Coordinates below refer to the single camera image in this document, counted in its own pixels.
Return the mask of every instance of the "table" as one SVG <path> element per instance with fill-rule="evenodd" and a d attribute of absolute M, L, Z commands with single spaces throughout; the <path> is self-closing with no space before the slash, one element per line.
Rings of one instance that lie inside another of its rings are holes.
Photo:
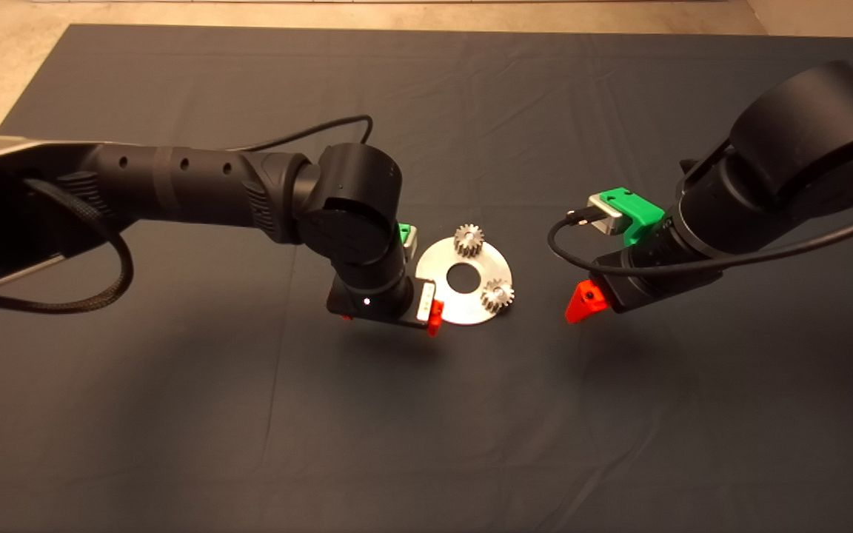
<path fill-rule="evenodd" d="M 593 192 L 669 204 L 680 159 L 833 58 L 853 39 L 69 28 L 1 134 L 206 148 L 366 112 L 421 243 L 480 224 L 517 300 L 433 340 L 345 323 L 307 249 L 137 223 L 114 306 L 0 311 L 0 530 L 853 531 L 853 239 L 575 326 L 585 276 L 545 245 Z"/>

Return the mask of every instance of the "robotic arm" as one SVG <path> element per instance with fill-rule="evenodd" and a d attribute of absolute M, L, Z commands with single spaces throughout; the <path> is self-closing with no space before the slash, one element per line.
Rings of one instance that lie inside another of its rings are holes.
<path fill-rule="evenodd" d="M 568 321 L 608 306 L 619 313 L 647 306 L 713 283 L 727 267 L 853 236 L 852 225 L 756 252 L 809 219 L 853 207 L 853 66 L 834 61 L 768 91 L 727 141 L 684 171 L 669 209 L 622 188 L 592 196 L 552 228 L 552 250 L 592 273 L 572 296 Z M 627 247 L 586 262 L 556 245 L 561 227 L 588 223 L 625 233 Z"/>
<path fill-rule="evenodd" d="M 439 326 L 433 283 L 407 273 L 415 234 L 396 220 L 400 169 L 365 144 L 331 146 L 312 164 L 279 152 L 0 138 L 0 279 L 104 242 L 31 192 L 30 179 L 74 195 L 114 232 L 139 219 L 257 227 L 331 261 L 332 313 Z"/>

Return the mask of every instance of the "metal plate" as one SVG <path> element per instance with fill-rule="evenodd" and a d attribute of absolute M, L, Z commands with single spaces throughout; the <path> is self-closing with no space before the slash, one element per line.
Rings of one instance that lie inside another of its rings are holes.
<path fill-rule="evenodd" d="M 461 293 L 449 286 L 446 274 L 456 264 L 469 264 L 480 273 L 480 284 L 471 293 Z M 491 280 L 505 280 L 512 283 L 512 270 L 505 257 L 488 242 L 475 257 L 463 257 L 456 253 L 453 237 L 448 237 L 423 253 L 417 263 L 417 277 L 433 280 L 436 283 L 436 298 L 443 301 L 443 320 L 450 324 L 481 324 L 495 317 L 483 306 L 483 287 Z"/>

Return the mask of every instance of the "metal gear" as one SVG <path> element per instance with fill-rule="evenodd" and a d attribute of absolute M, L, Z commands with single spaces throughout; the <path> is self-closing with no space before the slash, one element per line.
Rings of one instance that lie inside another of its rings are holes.
<path fill-rule="evenodd" d="M 483 306 L 490 313 L 498 313 L 515 300 L 515 290 L 505 280 L 491 280 L 483 287 Z"/>
<path fill-rule="evenodd" d="M 464 224 L 453 234 L 456 253 L 463 257 L 475 257 L 483 249 L 483 230 L 475 224 Z"/>

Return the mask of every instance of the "silver connector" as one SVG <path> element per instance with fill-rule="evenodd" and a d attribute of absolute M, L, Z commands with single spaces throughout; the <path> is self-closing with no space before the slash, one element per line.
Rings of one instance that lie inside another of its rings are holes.
<path fill-rule="evenodd" d="M 608 203 L 601 199 L 601 195 L 591 195 L 588 197 L 588 207 L 595 206 L 603 210 L 607 218 L 596 222 L 582 221 L 582 224 L 594 226 L 599 232 L 606 235 L 620 235 L 627 226 L 630 226 L 630 219 L 623 215 L 622 212 L 609 206 Z"/>
<path fill-rule="evenodd" d="M 410 226 L 410 233 L 407 233 L 407 239 L 404 241 L 404 259 L 409 263 L 413 256 L 417 254 L 417 227 Z"/>

